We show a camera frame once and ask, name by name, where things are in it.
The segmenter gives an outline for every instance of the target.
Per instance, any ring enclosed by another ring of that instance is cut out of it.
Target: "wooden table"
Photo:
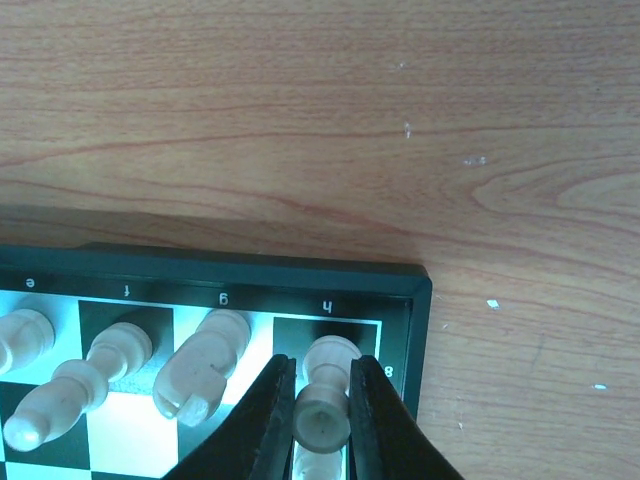
[[[0,241],[423,263],[473,480],[640,476],[640,4],[0,3]]]

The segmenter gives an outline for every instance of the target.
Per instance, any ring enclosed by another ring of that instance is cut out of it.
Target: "chess rook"
[[[68,432],[83,413],[104,403],[109,382],[137,372],[151,357],[147,334],[130,323],[116,323],[91,344],[86,360],[68,360],[51,381],[25,396],[4,426],[7,444],[31,451]]]
[[[358,347],[343,337],[328,335],[311,344],[304,357],[309,384],[302,389],[293,412],[294,437],[314,453],[333,453],[349,439],[348,403],[351,361]]]
[[[304,480],[340,480],[342,453],[340,450],[328,454],[314,453],[298,445],[293,472],[293,478]]]
[[[0,375],[26,367],[51,350],[49,320],[35,310],[16,310],[0,318]]]
[[[250,338],[238,312],[209,313],[156,377],[153,401],[160,413],[192,427],[211,417]]]

